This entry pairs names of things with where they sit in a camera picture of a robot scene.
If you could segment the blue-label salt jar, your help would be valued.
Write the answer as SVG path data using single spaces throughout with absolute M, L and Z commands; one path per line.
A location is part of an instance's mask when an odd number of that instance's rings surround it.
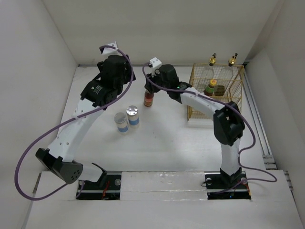
M 135 105 L 130 105 L 126 109 L 128 123 L 132 128 L 138 128 L 140 123 L 139 110 Z
M 114 116 L 114 122 L 116 123 L 117 129 L 121 134 L 126 134 L 128 132 L 129 128 L 125 113 L 116 113 Z

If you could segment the dark oil glass bottle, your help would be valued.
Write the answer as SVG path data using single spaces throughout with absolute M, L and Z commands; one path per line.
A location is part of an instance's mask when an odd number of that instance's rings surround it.
M 216 64 L 216 53 L 212 55 L 209 59 L 209 63 L 207 66 L 203 67 L 201 78 L 198 81 L 198 88 L 199 92 L 204 92 L 204 89 L 208 85 L 211 79 L 215 79 L 214 77 L 214 65 Z M 214 89 L 214 93 L 212 96 L 222 97 L 224 96 L 224 86 L 216 86 Z

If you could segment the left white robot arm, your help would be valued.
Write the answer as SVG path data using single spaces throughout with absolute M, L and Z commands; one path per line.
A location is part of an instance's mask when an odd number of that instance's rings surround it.
M 110 55 L 97 64 L 99 74 L 81 92 L 73 113 L 73 121 L 66 124 L 46 148 L 36 152 L 36 158 L 49 171 L 67 184 L 87 180 L 95 189 L 106 185 L 105 170 L 98 165 L 83 165 L 75 155 L 83 138 L 96 119 L 122 94 L 123 86 L 135 80 L 128 56 Z

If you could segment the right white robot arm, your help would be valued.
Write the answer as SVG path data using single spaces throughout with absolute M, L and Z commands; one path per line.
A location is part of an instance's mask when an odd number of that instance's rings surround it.
M 245 129 L 245 118 L 237 104 L 217 101 L 180 81 L 171 64 L 153 64 L 149 61 L 144 66 L 151 69 L 151 73 L 144 75 L 144 87 L 149 93 L 165 91 L 171 99 L 204 113 L 213 121 L 214 136 L 221 144 L 222 151 L 220 182 L 227 189 L 238 186 L 242 173 L 239 146 Z

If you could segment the red sauce bottle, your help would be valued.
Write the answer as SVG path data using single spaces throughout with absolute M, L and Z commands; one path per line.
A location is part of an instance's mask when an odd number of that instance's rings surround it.
M 150 93 L 148 90 L 146 90 L 145 93 L 144 93 L 143 104 L 146 107 L 152 106 L 152 104 L 153 104 L 153 97 L 154 97 L 154 93 Z
M 203 93 L 207 96 L 212 96 L 216 86 L 217 86 L 217 80 L 211 79 L 208 85 L 206 86 L 206 88 L 204 89 Z

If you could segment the clear glass bottle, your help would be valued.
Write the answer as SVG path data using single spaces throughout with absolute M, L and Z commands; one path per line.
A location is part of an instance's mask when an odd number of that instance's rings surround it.
M 236 64 L 236 58 L 238 53 L 235 53 L 229 60 L 228 64 L 221 70 L 220 76 L 224 80 L 231 80 L 234 76 L 234 65 Z

